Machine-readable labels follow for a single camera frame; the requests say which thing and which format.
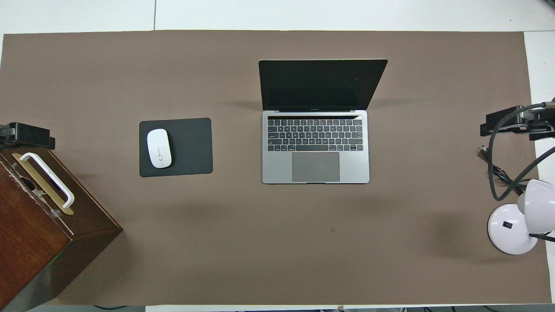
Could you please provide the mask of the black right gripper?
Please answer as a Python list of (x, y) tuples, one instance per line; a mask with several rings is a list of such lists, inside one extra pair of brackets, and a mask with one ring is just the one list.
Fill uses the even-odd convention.
[[(486, 115), (486, 122), (480, 125), (480, 136), (487, 137), (493, 134), (496, 125), (507, 115), (523, 108), (516, 105)], [(542, 103), (542, 107), (529, 108), (525, 112), (512, 115), (503, 126), (499, 127), (498, 134), (514, 133), (528, 134), (530, 141), (543, 140), (555, 137), (555, 104)]]

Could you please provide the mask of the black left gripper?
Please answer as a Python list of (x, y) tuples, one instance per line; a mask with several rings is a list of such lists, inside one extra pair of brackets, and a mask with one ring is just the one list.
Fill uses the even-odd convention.
[(0, 125), (0, 143), (17, 144), (17, 140), (30, 140), (26, 145), (55, 150), (56, 139), (50, 137), (50, 130), (24, 123)]

